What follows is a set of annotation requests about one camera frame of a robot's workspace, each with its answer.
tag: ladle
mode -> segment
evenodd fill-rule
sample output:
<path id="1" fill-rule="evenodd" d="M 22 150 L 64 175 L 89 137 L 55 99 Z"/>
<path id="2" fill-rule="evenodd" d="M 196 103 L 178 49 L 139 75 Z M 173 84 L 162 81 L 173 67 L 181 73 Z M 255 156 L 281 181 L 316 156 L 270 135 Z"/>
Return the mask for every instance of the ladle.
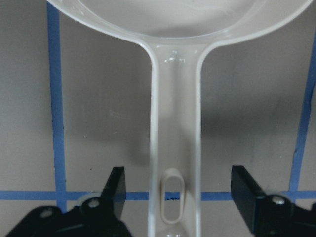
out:
<path id="1" fill-rule="evenodd" d="M 313 0 L 48 0 L 73 19 L 142 46 L 152 61 L 149 237 L 201 237 L 200 71 L 216 47 L 267 34 Z M 164 217 L 178 179 L 180 211 Z"/>

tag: blue tape line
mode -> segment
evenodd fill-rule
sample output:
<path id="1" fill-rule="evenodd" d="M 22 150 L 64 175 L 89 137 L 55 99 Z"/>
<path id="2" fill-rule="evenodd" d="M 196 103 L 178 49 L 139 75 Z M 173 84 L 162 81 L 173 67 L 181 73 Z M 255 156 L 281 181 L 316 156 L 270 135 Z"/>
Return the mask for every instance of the blue tape line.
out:
<path id="1" fill-rule="evenodd" d="M 56 194 L 41 191 L 0 191 L 0 200 L 56 200 Z"/>
<path id="2" fill-rule="evenodd" d="M 126 201 L 148 201 L 149 192 L 127 192 Z"/>
<path id="3" fill-rule="evenodd" d="M 53 147 L 57 206 L 67 211 L 66 173 L 64 152 L 64 123 L 61 87 L 61 62 L 59 38 L 59 11 L 47 3 L 47 29 L 51 112 L 53 125 Z"/>
<path id="4" fill-rule="evenodd" d="M 293 157 L 292 170 L 291 170 L 291 178 L 289 190 L 297 191 L 299 182 L 300 182 L 300 174 L 302 168 L 302 161 L 305 149 L 305 142 L 307 137 L 308 125 L 310 122 L 311 116 L 311 102 L 313 97 L 313 91 L 316 83 L 316 35 L 313 44 L 312 57 L 310 62 L 309 75 L 306 83 L 301 120 L 298 130 L 298 136 L 296 141 L 296 148 Z"/>
<path id="5" fill-rule="evenodd" d="M 231 193 L 229 192 L 202 192 L 202 201 L 232 201 Z"/>
<path id="6" fill-rule="evenodd" d="M 75 201 L 91 192 L 66 192 L 67 201 Z M 316 199 L 316 191 L 284 191 L 291 200 Z M 167 200 L 179 199 L 178 192 L 167 192 Z M 148 192 L 127 192 L 126 201 L 148 201 Z M 0 191 L 0 200 L 56 200 L 56 192 L 50 191 Z M 232 201 L 229 192 L 202 192 L 202 201 Z"/>

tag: black clamp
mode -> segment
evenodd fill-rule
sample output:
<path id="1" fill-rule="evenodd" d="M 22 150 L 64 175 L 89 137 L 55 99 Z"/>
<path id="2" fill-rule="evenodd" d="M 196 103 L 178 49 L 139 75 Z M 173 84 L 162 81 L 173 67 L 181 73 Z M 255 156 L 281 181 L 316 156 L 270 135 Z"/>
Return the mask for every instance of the black clamp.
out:
<path id="1" fill-rule="evenodd" d="M 266 194 L 243 166 L 232 167 L 231 195 L 256 237 L 316 237 L 316 203 L 305 210 L 282 195 Z"/>
<path id="2" fill-rule="evenodd" d="M 120 221 L 125 198 L 124 167 L 114 167 L 100 197 L 65 214 L 55 206 L 36 208 L 6 237 L 132 237 Z"/>

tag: bolt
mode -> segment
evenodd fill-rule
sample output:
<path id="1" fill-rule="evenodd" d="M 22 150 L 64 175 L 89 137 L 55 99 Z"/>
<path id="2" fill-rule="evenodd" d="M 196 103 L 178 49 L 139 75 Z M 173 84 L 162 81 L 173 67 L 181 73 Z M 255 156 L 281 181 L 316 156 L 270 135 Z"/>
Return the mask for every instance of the bolt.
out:
<path id="1" fill-rule="evenodd" d="M 39 216 L 44 219 L 44 218 L 50 217 L 52 214 L 53 214 L 53 210 L 51 208 L 47 208 Z"/>
<path id="2" fill-rule="evenodd" d="M 274 236 L 276 232 L 274 230 L 270 230 L 269 235 Z"/>
<path id="3" fill-rule="evenodd" d="M 100 205 L 100 202 L 96 198 L 90 200 L 90 202 L 88 203 L 88 207 L 90 207 L 90 208 L 96 208 L 99 205 Z"/>
<path id="4" fill-rule="evenodd" d="M 285 204 L 284 198 L 282 198 L 280 196 L 273 196 L 272 197 L 272 202 L 274 202 L 277 205 L 284 205 Z"/>

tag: ladle handle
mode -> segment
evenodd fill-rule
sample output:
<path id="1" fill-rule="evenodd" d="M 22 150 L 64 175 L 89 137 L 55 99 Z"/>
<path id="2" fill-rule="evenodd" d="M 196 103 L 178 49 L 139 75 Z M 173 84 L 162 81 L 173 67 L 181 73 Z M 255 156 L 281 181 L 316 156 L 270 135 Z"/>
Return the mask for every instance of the ladle handle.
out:
<path id="1" fill-rule="evenodd" d="M 203 46 L 154 46 L 151 52 L 151 186 L 149 237 L 200 237 L 200 69 Z M 183 177 L 181 217 L 164 221 L 160 189 L 166 170 Z"/>

